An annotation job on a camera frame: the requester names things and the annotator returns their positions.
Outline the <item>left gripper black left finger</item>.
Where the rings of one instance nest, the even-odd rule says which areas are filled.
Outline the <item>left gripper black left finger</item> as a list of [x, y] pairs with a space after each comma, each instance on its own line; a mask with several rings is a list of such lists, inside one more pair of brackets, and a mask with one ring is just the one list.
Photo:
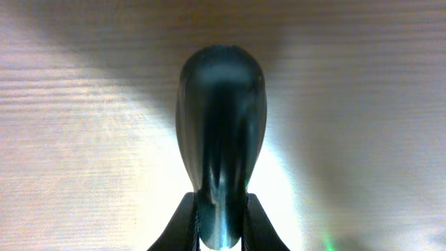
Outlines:
[[160, 237], [147, 251], [199, 251], [197, 204], [187, 192]]

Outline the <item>black yellow screwdriver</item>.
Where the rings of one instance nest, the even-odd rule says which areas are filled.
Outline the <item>black yellow screwdriver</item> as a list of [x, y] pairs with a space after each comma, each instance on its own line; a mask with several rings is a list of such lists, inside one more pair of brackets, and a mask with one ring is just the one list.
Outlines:
[[210, 249], [232, 248], [242, 236], [266, 117], [263, 71], [243, 48], [211, 45], [185, 62], [176, 135], [197, 199], [199, 236]]

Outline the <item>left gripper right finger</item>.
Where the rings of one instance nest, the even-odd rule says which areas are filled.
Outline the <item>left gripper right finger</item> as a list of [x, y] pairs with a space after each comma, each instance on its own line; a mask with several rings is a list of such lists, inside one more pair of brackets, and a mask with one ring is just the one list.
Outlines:
[[275, 231], [258, 197], [247, 194], [242, 235], [243, 251], [290, 251]]

